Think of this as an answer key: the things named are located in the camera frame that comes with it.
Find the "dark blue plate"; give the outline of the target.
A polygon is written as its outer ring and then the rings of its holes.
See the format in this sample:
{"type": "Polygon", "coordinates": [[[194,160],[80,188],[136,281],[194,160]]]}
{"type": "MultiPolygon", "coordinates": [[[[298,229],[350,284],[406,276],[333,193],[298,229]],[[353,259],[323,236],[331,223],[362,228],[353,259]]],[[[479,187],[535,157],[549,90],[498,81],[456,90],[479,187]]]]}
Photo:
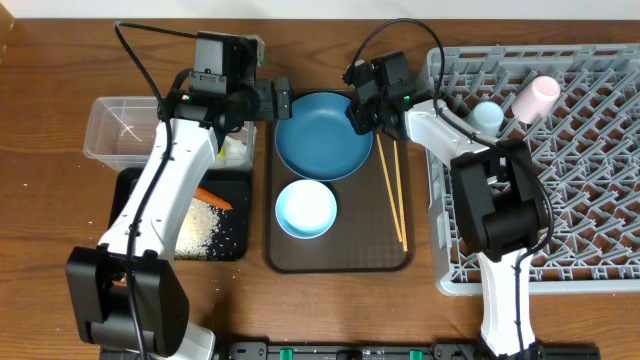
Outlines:
{"type": "Polygon", "coordinates": [[[293,116],[278,122],[276,151],[297,175],[322,182],[346,178],[368,159],[373,134],[355,133],[345,111],[351,100],[341,94],[316,92],[296,99],[293,116]]]}

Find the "light blue cup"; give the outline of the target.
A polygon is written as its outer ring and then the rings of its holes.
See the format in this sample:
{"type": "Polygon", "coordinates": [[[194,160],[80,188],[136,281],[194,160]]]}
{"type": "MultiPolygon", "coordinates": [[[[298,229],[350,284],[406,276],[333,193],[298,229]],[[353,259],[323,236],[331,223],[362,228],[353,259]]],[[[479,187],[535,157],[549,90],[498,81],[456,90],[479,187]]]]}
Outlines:
{"type": "Polygon", "coordinates": [[[465,121],[477,131],[496,137],[504,120],[502,108],[491,101],[478,103],[465,117],[465,121]]]}

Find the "wooden chopstick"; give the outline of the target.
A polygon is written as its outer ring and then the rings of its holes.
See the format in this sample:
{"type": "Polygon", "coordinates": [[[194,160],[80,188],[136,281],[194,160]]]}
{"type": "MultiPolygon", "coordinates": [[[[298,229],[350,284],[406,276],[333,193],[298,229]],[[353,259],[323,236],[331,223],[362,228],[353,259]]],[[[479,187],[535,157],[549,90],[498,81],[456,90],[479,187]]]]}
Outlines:
{"type": "Polygon", "coordinates": [[[402,236],[402,233],[401,233],[401,227],[400,227],[400,224],[399,224],[398,214],[397,214],[397,210],[396,210],[396,204],[395,204],[395,200],[394,200],[394,197],[393,197],[393,191],[392,191],[392,188],[391,188],[391,182],[390,182],[390,178],[389,178],[388,167],[387,167],[387,163],[386,163],[386,159],[385,159],[385,155],[384,155],[384,150],[383,150],[383,146],[382,146],[382,142],[381,142],[379,134],[376,133],[375,139],[376,139],[378,153],[379,153],[380,160],[381,160],[381,166],[382,166],[382,170],[383,170],[383,176],[384,176],[386,190],[387,190],[389,203],[390,203],[390,207],[391,207],[391,213],[392,213],[393,223],[394,223],[395,230],[396,230],[396,235],[398,237],[399,242],[403,243],[403,236],[402,236]]]}
{"type": "Polygon", "coordinates": [[[398,152],[398,144],[397,144],[397,141],[395,140],[393,142],[393,150],[394,150],[396,185],[397,185],[397,192],[398,192],[399,221],[400,221],[400,230],[402,235],[402,245],[403,245],[404,252],[408,252],[408,241],[407,241],[407,233],[406,233],[406,221],[405,221],[405,212],[404,212],[404,199],[403,199],[401,172],[400,172],[399,152],[398,152]]]}

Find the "orange carrot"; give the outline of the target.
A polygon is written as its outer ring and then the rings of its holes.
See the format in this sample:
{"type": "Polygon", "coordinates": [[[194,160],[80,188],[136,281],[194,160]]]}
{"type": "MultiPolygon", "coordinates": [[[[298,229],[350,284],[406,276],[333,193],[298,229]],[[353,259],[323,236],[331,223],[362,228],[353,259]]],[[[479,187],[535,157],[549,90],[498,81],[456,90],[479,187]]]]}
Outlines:
{"type": "Polygon", "coordinates": [[[196,192],[194,194],[194,198],[197,200],[200,200],[202,202],[205,202],[208,205],[211,205],[215,208],[219,208],[222,210],[232,210],[233,206],[227,202],[226,200],[222,199],[221,197],[207,191],[206,189],[202,188],[202,187],[198,187],[196,189],[196,192]]]}

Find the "white rice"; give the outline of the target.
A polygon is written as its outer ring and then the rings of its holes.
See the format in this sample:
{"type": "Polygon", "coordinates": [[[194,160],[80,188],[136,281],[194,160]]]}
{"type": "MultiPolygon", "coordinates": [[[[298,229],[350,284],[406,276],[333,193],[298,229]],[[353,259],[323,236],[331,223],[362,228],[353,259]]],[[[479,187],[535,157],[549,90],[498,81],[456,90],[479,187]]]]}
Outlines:
{"type": "Polygon", "coordinates": [[[179,231],[175,258],[179,260],[210,260],[217,254],[211,250],[219,238],[228,240],[225,222],[233,211],[214,207],[193,199],[179,231]]]}

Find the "light blue bowl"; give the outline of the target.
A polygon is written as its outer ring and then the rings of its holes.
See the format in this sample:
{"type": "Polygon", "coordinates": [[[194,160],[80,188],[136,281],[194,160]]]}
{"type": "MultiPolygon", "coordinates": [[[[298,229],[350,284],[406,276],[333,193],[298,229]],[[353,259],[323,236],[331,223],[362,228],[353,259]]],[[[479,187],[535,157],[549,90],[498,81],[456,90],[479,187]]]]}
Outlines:
{"type": "Polygon", "coordinates": [[[297,239],[313,239],[334,224],[338,206],[333,192],[315,180],[297,180],[278,195],[274,206],[280,228],[297,239]]]}

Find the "pink cup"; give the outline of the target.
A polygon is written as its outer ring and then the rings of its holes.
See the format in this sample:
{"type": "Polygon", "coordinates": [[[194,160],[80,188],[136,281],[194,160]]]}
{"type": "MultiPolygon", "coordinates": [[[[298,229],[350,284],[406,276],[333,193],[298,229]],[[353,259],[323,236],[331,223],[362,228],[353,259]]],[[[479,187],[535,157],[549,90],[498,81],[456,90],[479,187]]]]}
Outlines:
{"type": "Polygon", "coordinates": [[[518,93],[511,105],[515,118],[525,124],[545,117],[561,94],[559,83],[549,76],[538,76],[518,93]]]}

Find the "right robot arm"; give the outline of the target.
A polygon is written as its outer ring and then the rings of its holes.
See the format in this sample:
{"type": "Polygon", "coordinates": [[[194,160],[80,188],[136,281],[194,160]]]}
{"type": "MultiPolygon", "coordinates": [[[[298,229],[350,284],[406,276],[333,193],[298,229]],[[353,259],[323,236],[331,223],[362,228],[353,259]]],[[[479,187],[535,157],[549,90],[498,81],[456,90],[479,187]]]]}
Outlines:
{"type": "Polygon", "coordinates": [[[476,254],[484,304],[481,343],[492,359],[534,359],[529,310],[531,258],[552,232],[553,211],[528,147],[477,131],[440,99],[419,92],[401,51],[354,58],[342,76],[357,96],[346,109],[359,135],[402,128],[450,172],[459,234],[476,254]]]}

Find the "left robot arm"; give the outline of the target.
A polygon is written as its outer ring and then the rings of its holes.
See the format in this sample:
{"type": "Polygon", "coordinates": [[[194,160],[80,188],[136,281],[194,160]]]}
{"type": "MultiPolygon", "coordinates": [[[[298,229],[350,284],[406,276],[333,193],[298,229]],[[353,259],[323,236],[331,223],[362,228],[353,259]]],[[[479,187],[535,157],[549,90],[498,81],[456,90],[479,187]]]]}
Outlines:
{"type": "Polygon", "coordinates": [[[152,151],[99,243],[74,248],[66,278],[80,339],[130,359],[211,359],[215,334],[189,318],[173,269],[178,235],[225,137],[248,121],[292,115],[287,78],[258,79],[256,35],[202,31],[195,61],[157,93],[152,151]]]}

